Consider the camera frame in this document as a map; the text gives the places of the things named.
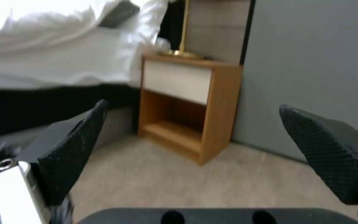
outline lamp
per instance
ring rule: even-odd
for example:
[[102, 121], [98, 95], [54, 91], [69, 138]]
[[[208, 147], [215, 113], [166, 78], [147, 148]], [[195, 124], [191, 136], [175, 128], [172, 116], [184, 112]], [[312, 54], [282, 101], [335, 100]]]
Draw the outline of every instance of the lamp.
[[179, 45], [179, 50], [178, 51], [174, 51], [174, 50], [163, 51], [163, 52], [160, 52], [159, 54], [168, 56], [168, 57], [181, 57], [181, 58], [186, 58], [186, 59], [203, 59], [204, 58], [203, 55], [186, 52], [185, 40], [186, 40], [186, 30], [187, 30], [187, 19], [189, 17], [189, 7], [190, 7], [189, 5], [190, 5], [190, 0], [185, 0], [185, 14], [183, 17], [182, 38], [181, 38], [181, 42]]

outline black textured gripper pad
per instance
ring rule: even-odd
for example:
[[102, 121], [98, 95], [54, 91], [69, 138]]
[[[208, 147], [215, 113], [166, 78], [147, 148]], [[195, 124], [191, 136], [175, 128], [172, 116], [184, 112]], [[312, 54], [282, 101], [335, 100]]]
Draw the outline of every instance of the black textured gripper pad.
[[107, 107], [107, 101], [99, 101], [84, 119], [74, 123], [75, 126], [67, 124], [74, 128], [62, 131], [65, 138], [58, 143], [50, 147], [40, 144], [31, 149], [33, 152], [25, 150], [18, 155], [18, 160], [31, 164], [48, 206], [60, 205], [80, 177], [104, 123]]
[[280, 117], [308, 164], [344, 204], [358, 204], [358, 132], [287, 105]]

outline white bedsheet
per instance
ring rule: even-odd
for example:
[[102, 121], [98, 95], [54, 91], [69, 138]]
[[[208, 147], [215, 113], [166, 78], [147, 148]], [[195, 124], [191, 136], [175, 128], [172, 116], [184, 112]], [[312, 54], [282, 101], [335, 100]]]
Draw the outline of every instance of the white bedsheet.
[[0, 89], [101, 83], [139, 87], [141, 55], [157, 50], [159, 45], [151, 45], [141, 35], [97, 28], [82, 37], [42, 50], [0, 55]]
[[98, 25], [121, 0], [0, 0], [0, 53], [58, 44]]

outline white drawer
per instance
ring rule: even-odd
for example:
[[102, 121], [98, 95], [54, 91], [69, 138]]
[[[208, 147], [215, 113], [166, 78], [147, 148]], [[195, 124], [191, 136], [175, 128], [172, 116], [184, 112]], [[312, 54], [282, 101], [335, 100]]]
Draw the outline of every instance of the white drawer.
[[143, 88], [206, 105], [211, 69], [145, 61]]

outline white pillow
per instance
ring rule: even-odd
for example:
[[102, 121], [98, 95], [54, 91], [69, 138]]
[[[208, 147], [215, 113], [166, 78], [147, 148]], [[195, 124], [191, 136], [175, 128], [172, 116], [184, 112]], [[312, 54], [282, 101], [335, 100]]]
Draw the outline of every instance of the white pillow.
[[168, 8], [167, 0], [131, 0], [140, 7], [137, 15], [129, 18], [118, 28], [130, 33], [140, 34], [154, 45], [160, 30], [162, 19]]

